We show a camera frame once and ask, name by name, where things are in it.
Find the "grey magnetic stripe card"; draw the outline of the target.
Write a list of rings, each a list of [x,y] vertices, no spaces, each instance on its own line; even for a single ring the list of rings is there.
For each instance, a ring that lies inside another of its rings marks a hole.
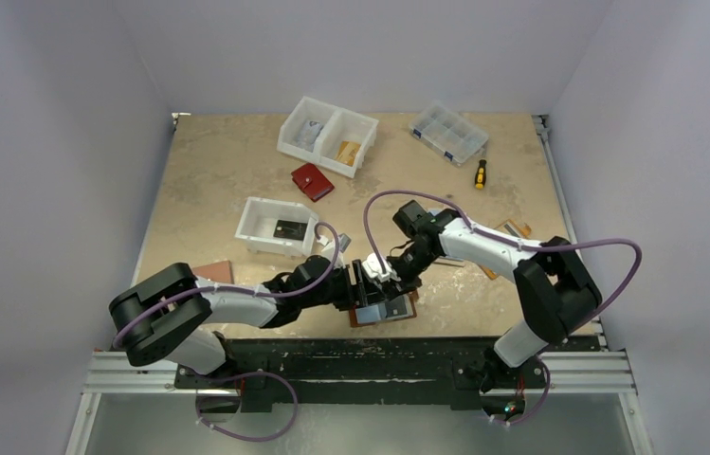
[[[409,295],[399,296],[383,304],[383,319],[407,319],[414,314],[413,302]]]

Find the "tan leather card holder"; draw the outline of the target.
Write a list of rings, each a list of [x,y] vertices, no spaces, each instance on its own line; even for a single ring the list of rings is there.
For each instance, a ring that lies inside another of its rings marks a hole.
[[[418,292],[412,291],[390,301],[383,301],[378,304],[350,310],[350,326],[352,328],[359,328],[405,319],[414,319],[417,317],[415,303],[418,299]]]

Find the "small white plastic bin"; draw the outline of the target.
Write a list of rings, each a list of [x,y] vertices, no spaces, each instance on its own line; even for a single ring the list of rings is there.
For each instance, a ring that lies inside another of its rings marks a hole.
[[[307,224],[302,241],[273,237],[278,220]],[[235,238],[242,241],[252,253],[266,252],[288,258],[309,256],[315,243],[314,228],[319,216],[304,204],[249,196],[235,231]]]

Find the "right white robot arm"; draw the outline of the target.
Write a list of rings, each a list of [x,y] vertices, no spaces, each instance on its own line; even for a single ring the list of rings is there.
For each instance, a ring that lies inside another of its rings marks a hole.
[[[400,282],[417,284],[435,260],[450,257],[489,269],[515,285],[522,319],[496,341],[484,361],[486,376],[496,385],[518,378],[524,362],[574,332],[602,301],[586,266],[561,237],[544,243],[513,237],[455,209],[432,213],[414,200],[392,220],[410,240],[384,266]]]

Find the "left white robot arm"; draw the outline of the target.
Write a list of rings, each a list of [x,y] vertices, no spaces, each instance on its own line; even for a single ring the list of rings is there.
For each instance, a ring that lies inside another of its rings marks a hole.
[[[208,323],[279,328],[305,309],[333,305],[348,311],[360,304],[366,286],[347,265],[313,255],[290,272],[245,287],[214,282],[186,263],[171,264],[120,293],[109,304],[117,329],[112,346],[133,366],[163,359],[198,371],[211,387],[222,388],[235,375],[235,362],[221,337],[206,334]]]

